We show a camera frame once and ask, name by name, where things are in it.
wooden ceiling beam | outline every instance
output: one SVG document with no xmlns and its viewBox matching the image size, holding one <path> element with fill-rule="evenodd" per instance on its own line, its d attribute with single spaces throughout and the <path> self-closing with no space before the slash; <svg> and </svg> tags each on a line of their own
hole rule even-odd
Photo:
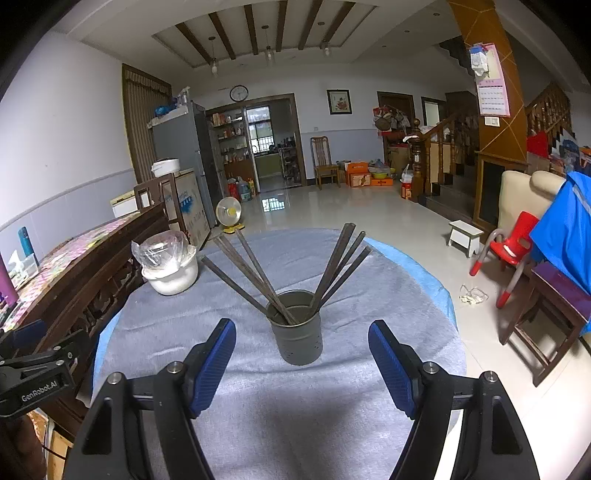
<svg viewBox="0 0 591 480">
<path fill-rule="evenodd" d="M 195 35 L 193 35 L 193 32 L 191 32 L 191 30 L 189 29 L 189 27 L 187 26 L 187 24 L 185 22 L 177 23 L 175 25 L 175 27 L 177 27 L 178 31 L 184 35 L 184 37 L 195 48 L 195 50 L 197 50 L 199 52 L 199 54 L 204 58 L 204 60 L 207 63 L 211 63 L 213 61 L 213 58 L 211 57 L 211 55 L 209 53 L 207 53 L 207 50 L 205 50 L 205 48 L 203 48 L 203 45 L 201 45 L 201 42 L 199 40 L 197 40 L 197 37 L 195 37 Z"/>
<path fill-rule="evenodd" d="M 287 0 L 279 1 L 279 15 L 277 16 L 277 40 L 275 50 L 281 51 L 283 47 L 283 30 L 285 29 L 285 14 L 287 13 Z"/>
<path fill-rule="evenodd" d="M 332 23 L 330 24 L 329 29 L 324 34 L 324 37 L 322 38 L 322 43 L 328 43 L 330 41 L 330 39 L 333 37 L 333 35 L 339 29 L 341 23 L 343 23 L 343 20 L 345 19 L 345 17 L 347 15 L 349 15 L 349 12 L 351 12 L 351 9 L 353 8 L 354 5 L 355 5 L 355 2 L 343 2 L 343 5 L 341 5 L 338 13 L 336 14 L 335 18 L 333 19 Z"/>
<path fill-rule="evenodd" d="M 234 49 L 232 48 L 232 44 L 230 43 L 228 35 L 226 35 L 226 31 L 224 30 L 219 15 L 217 14 L 217 12 L 214 12 L 209 14 L 209 18 L 212 21 L 212 24 L 215 27 L 217 34 L 220 36 L 223 46 L 226 48 L 226 51 L 228 52 L 228 56 L 232 60 L 236 60 L 236 54 L 234 53 Z"/>
<path fill-rule="evenodd" d="M 248 34 L 251 37 L 252 54 L 258 55 L 258 44 L 256 43 L 255 17 L 252 14 L 252 5 L 244 5 L 244 14 L 248 24 Z"/>
<path fill-rule="evenodd" d="M 310 35 L 310 30 L 312 30 L 312 25 L 314 25 L 314 20 L 316 19 L 316 15 L 318 15 L 318 10 L 320 10 L 321 5 L 322 0 L 312 0 L 312 5 L 310 7 L 310 11 L 308 12 L 308 18 L 306 18 L 304 29 L 301 31 L 300 42 L 297 44 L 298 50 L 304 50 L 306 41 Z"/>
</svg>

red bag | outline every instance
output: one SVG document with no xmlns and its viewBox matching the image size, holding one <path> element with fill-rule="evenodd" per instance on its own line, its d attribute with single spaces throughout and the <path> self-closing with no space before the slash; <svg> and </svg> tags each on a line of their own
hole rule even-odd
<svg viewBox="0 0 591 480">
<path fill-rule="evenodd" d="M 236 183 L 228 183 L 228 191 L 230 192 L 230 197 L 234 197 L 240 202 L 240 195 L 238 195 L 238 186 Z"/>
</svg>

beige sofa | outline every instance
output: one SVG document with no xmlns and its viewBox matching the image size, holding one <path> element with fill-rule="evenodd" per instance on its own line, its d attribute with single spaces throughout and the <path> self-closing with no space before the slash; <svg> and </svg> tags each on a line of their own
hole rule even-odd
<svg viewBox="0 0 591 480">
<path fill-rule="evenodd" d="M 538 170 L 528 175 L 507 170 L 501 178 L 499 224 L 511 232 L 522 211 L 541 218 L 564 183 L 564 178 L 549 171 Z"/>
</svg>

refrigerator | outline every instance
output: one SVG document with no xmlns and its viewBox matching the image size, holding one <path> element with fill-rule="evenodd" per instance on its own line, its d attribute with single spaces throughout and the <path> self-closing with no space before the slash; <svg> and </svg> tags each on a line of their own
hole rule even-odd
<svg viewBox="0 0 591 480">
<path fill-rule="evenodd" d="M 217 135 L 207 120 L 205 108 L 194 102 L 186 113 L 163 118 L 152 128 L 158 160 L 178 158 L 180 168 L 195 171 L 199 193 L 210 228 L 217 224 L 215 207 L 228 191 Z"/>
</svg>

wooden chair back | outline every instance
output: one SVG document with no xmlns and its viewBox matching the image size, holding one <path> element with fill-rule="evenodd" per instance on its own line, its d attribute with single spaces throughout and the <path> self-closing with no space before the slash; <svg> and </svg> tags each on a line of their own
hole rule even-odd
<svg viewBox="0 0 591 480">
<path fill-rule="evenodd" d="M 169 184 L 170 185 L 170 192 L 173 200 L 174 211 L 170 208 L 170 204 L 166 205 L 166 198 L 164 193 L 163 185 Z M 135 202 L 138 206 L 138 210 L 140 212 L 144 212 L 149 209 L 152 205 L 157 205 L 159 203 L 163 204 L 164 211 L 166 212 L 166 216 L 168 217 L 168 224 L 178 224 L 178 228 L 181 232 L 187 234 L 187 229 L 184 224 L 183 214 L 181 213 L 181 206 L 178 202 L 178 191 L 177 191 L 177 184 L 174 179 L 174 173 L 168 173 L 161 177 L 156 177 L 155 179 L 151 179 L 140 183 L 134 187 L 135 193 Z M 145 200 L 148 199 L 148 204 L 144 205 L 142 198 Z"/>
<path fill-rule="evenodd" d="M 310 138 L 310 148 L 312 150 L 312 162 L 314 164 L 314 168 L 332 165 L 328 137 Z"/>
</svg>

